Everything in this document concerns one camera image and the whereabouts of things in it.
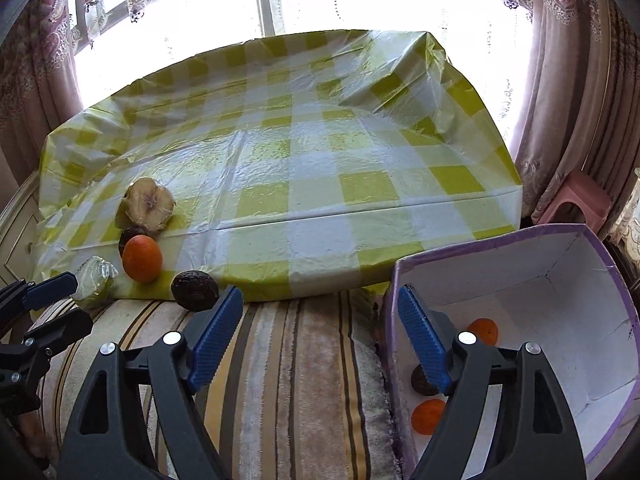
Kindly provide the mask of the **green vegetable piece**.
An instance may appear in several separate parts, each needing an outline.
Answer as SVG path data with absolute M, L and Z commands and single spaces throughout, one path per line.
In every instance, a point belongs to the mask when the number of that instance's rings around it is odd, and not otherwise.
M 72 298 L 82 310 L 92 311 L 110 301 L 118 271 L 102 257 L 92 256 L 78 268 L 75 276 L 77 288 Z

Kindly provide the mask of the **small tangerine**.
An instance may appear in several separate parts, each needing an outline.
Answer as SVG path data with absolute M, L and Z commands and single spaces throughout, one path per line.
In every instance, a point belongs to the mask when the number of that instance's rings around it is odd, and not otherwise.
M 431 436 L 442 420 L 446 402 L 442 399 L 428 399 L 417 405 L 411 413 L 411 427 L 417 434 Z

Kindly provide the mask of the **orange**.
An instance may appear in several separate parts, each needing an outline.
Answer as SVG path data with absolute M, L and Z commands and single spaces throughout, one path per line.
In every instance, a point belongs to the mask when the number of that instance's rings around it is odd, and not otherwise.
M 498 325 L 491 318 L 477 318 L 466 329 L 488 346 L 495 347 L 498 342 Z
M 131 237 L 122 252 L 122 267 L 136 283 L 150 284 L 159 276 L 163 267 L 163 254 L 152 237 Z

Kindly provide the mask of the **black fruit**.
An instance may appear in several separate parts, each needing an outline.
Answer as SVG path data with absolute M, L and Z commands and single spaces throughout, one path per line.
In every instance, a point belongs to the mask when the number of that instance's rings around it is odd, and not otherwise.
M 130 228 L 124 229 L 120 233 L 118 241 L 118 252 L 120 256 L 124 254 L 124 250 L 128 242 L 139 235 L 149 236 L 150 233 L 143 226 L 130 226 Z
M 437 396 L 439 394 L 438 388 L 428 381 L 421 365 L 417 365 L 413 369 L 410 384 L 413 390 L 421 396 Z
M 170 289 L 175 302 L 191 312 L 209 310 L 219 299 L 219 288 L 215 280 L 208 273 L 199 270 L 177 274 Z

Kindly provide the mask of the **cut brown fruit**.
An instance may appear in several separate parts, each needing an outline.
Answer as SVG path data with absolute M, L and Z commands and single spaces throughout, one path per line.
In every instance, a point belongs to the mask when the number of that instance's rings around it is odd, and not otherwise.
M 136 226 L 155 234 L 166 229 L 174 212 L 175 200 L 166 186 L 144 177 L 132 182 L 118 206 L 114 225 L 117 229 Z

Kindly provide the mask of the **white carved cabinet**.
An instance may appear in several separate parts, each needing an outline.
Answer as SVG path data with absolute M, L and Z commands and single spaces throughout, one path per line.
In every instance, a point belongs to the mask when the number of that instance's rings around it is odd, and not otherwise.
M 39 174 L 34 171 L 20 186 L 1 213 L 1 286 L 28 278 L 32 246 L 41 221 L 38 208 Z

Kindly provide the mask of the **black fruit on table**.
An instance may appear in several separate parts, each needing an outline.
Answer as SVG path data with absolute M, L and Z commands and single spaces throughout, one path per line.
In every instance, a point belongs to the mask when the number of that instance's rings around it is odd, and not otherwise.
M 143 226 L 130 226 L 130 228 L 124 229 L 120 233 L 118 241 L 118 252 L 120 256 L 124 254 L 124 250 L 128 242 L 139 235 L 149 236 L 150 233 Z

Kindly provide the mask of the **orange beside black fruit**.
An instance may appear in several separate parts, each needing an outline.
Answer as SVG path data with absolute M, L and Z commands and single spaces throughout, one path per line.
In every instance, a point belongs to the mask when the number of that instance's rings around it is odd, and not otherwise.
M 131 237 L 122 252 L 122 267 L 136 283 L 150 284 L 159 276 L 163 267 L 163 254 L 152 237 Z

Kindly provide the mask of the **purple white cardboard box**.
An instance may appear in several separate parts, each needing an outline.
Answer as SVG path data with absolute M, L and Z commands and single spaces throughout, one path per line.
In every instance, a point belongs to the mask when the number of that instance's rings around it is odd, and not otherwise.
M 384 299 L 385 351 L 408 478 L 430 439 L 410 422 L 422 398 L 410 385 L 419 359 L 398 316 L 405 285 L 457 330 L 490 318 L 500 347 L 539 344 L 570 407 L 588 478 L 605 471 L 639 419 L 639 319 L 620 271 L 588 226 L 533 226 L 395 263 Z

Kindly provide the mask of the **striped sofa cushion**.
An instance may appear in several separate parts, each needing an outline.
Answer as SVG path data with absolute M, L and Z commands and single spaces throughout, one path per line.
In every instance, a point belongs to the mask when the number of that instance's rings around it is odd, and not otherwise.
M 195 397 L 233 478 L 399 479 L 377 299 L 355 289 L 244 307 L 213 381 Z M 158 300 L 116 300 L 91 313 L 92 333 L 53 358 L 38 388 L 37 428 L 54 463 L 99 346 L 145 347 L 191 316 Z

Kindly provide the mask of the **pink plastic stool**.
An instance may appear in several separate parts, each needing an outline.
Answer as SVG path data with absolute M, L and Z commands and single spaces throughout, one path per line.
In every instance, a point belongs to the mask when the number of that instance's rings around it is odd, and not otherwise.
M 560 186 L 538 224 L 550 223 L 565 204 L 576 206 L 585 217 L 585 225 L 598 234 L 612 208 L 612 200 L 597 182 L 579 170 L 572 171 Z

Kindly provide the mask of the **green checkered plastic tablecloth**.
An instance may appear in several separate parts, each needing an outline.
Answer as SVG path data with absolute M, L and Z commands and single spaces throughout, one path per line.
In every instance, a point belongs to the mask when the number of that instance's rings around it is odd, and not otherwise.
M 41 282 L 119 263 L 117 209 L 151 178 L 174 196 L 149 285 L 202 270 L 250 301 L 385 282 L 405 256 L 515 231 L 522 184 L 472 84 L 427 32 L 329 30 L 204 52 L 52 131 L 40 164 Z

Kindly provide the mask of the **pink floral curtain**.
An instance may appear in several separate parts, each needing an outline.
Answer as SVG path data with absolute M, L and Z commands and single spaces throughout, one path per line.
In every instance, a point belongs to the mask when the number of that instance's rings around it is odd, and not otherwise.
M 639 166 L 639 35 L 615 0 L 534 0 L 528 88 L 515 135 L 522 214 L 539 222 L 579 170 L 615 226 Z

